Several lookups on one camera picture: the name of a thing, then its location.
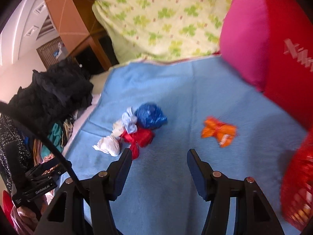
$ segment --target blue blanket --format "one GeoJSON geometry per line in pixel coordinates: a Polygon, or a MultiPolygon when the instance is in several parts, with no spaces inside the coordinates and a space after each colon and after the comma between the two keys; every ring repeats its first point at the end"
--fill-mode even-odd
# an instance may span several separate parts
{"type": "MultiPolygon", "coordinates": [[[[66,156],[79,179],[106,170],[118,159],[95,151],[92,145],[111,133],[112,124],[127,107],[136,109],[148,101],[162,108],[168,124],[155,130],[152,143],[140,150],[122,195],[111,203],[116,227],[123,234],[201,234],[209,202],[198,195],[188,170],[190,148],[229,178],[254,177],[286,235],[299,234],[282,219],[279,194],[283,173],[306,131],[243,82],[220,57],[172,66],[131,63],[114,69],[98,106],[66,156]],[[207,116],[237,126],[238,135],[230,146],[220,148],[214,137],[200,137],[207,116]]],[[[64,174],[61,183],[67,177],[64,174]]],[[[229,235],[233,234],[234,217],[232,200],[229,235]]],[[[86,219],[90,221],[88,210],[86,219]]]]}

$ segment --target pink pillow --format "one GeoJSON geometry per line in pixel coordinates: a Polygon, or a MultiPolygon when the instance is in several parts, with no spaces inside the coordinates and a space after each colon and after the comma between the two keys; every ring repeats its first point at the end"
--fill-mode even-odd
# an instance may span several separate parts
{"type": "Polygon", "coordinates": [[[265,0],[233,0],[220,37],[222,58],[259,91],[266,84],[269,38],[265,0]]]}

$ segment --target black fabric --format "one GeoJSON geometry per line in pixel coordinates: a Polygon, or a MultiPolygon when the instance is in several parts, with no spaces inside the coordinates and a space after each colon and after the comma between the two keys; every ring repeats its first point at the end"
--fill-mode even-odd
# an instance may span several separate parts
{"type": "Polygon", "coordinates": [[[26,172],[33,167],[31,154],[25,148],[23,139],[14,126],[13,120],[5,115],[0,115],[0,160],[2,165],[0,167],[0,174],[9,192],[11,192],[12,181],[4,148],[14,140],[18,142],[18,160],[20,166],[26,172]]]}
{"type": "MultiPolygon", "coordinates": [[[[9,105],[21,110],[48,134],[53,124],[63,122],[69,114],[91,105],[93,84],[90,75],[71,59],[51,65],[46,72],[33,70],[32,83],[20,88],[9,105]]],[[[30,137],[31,133],[16,126],[30,137]]]]}

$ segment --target red object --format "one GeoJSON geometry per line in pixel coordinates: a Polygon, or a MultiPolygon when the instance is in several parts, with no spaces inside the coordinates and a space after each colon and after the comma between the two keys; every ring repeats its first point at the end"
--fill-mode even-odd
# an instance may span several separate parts
{"type": "Polygon", "coordinates": [[[149,129],[144,129],[137,126],[137,132],[128,134],[126,131],[124,131],[121,137],[124,139],[125,142],[131,144],[130,150],[132,152],[132,157],[134,160],[139,156],[139,148],[137,145],[139,145],[140,147],[145,147],[150,144],[154,137],[154,133],[149,129]]]}
{"type": "Polygon", "coordinates": [[[11,219],[11,211],[13,208],[13,202],[12,202],[10,194],[7,191],[3,191],[3,193],[2,193],[2,205],[3,205],[3,212],[4,212],[5,216],[9,220],[12,227],[14,228],[14,224],[13,224],[13,221],[11,219]]]}
{"type": "Polygon", "coordinates": [[[293,156],[281,185],[283,217],[302,231],[313,215],[313,129],[293,156]]]}
{"type": "Polygon", "coordinates": [[[296,0],[266,0],[270,65],[265,95],[305,128],[313,125],[313,25],[296,0]]]}

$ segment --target red basket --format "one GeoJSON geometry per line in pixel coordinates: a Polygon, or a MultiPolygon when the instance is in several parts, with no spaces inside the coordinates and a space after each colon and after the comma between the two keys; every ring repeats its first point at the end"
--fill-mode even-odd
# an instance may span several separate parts
{"type": "Polygon", "coordinates": [[[302,231],[313,215],[313,129],[293,156],[281,186],[283,217],[302,231]]]}

